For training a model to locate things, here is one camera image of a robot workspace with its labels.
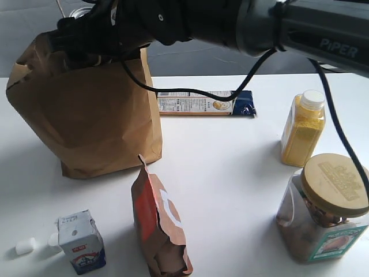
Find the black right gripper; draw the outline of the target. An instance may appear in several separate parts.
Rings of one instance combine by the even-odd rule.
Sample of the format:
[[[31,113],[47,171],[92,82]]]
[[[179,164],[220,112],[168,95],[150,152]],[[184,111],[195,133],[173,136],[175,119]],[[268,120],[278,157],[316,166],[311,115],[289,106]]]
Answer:
[[[88,55],[118,57],[158,41],[190,40],[187,1],[95,1],[80,18],[60,19],[51,32],[51,52],[72,60]]]

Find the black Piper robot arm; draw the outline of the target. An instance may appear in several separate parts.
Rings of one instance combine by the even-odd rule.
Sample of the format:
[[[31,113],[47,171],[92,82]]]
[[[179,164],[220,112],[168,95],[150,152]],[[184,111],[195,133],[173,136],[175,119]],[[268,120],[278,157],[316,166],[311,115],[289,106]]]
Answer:
[[[193,39],[250,56],[275,48],[368,76],[367,1],[94,1],[48,39],[52,51],[109,56]]]

